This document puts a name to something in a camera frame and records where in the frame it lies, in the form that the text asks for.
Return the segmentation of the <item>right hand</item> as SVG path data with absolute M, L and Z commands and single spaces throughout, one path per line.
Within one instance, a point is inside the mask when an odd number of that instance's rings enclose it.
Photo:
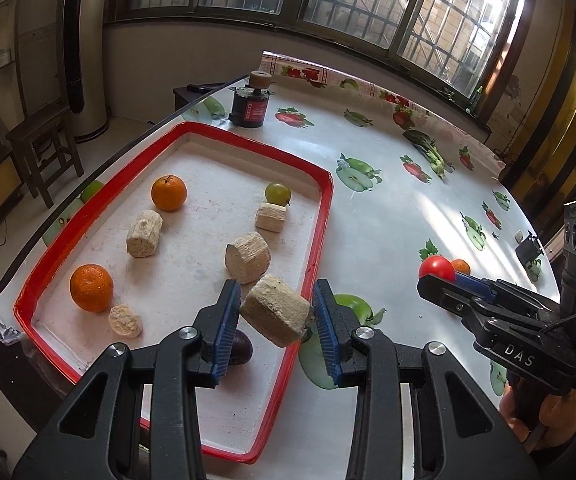
M 507 384 L 499 403 L 499 413 L 526 452 L 555 448 L 568 443 L 576 434 L 576 390 L 571 390 L 564 396 L 547 394 L 537 411 L 538 424 L 534 430 L 530 430 L 518 416 L 519 406 L 516 391 L 512 385 Z

